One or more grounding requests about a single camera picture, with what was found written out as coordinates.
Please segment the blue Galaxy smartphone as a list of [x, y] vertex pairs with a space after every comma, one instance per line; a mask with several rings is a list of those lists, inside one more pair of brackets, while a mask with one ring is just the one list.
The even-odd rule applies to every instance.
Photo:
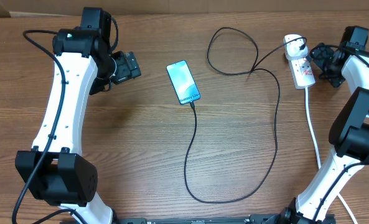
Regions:
[[166, 70], [181, 105], [201, 98], [199, 89], [185, 60], [168, 65]]

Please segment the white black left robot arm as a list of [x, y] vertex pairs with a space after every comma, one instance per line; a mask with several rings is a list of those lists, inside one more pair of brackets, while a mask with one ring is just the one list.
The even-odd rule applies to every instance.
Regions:
[[117, 223], [97, 193], [96, 167], [82, 156], [82, 127], [91, 95], [141, 75], [132, 52], [116, 50], [116, 20], [85, 7], [81, 23], [53, 33], [54, 80], [45, 116], [31, 149], [18, 151], [15, 167], [37, 200], [67, 212], [76, 223]]

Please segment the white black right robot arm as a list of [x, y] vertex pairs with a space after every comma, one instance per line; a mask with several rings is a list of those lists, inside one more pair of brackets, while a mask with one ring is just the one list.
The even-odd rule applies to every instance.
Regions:
[[335, 223], [327, 211], [345, 184], [363, 167], [369, 166], [369, 30], [360, 26], [345, 28], [338, 45], [319, 43], [312, 49], [298, 34], [283, 38], [297, 89], [314, 84], [310, 63], [322, 71], [320, 78], [338, 87], [347, 82], [351, 97], [329, 132], [331, 148], [308, 187], [280, 214], [267, 223]]

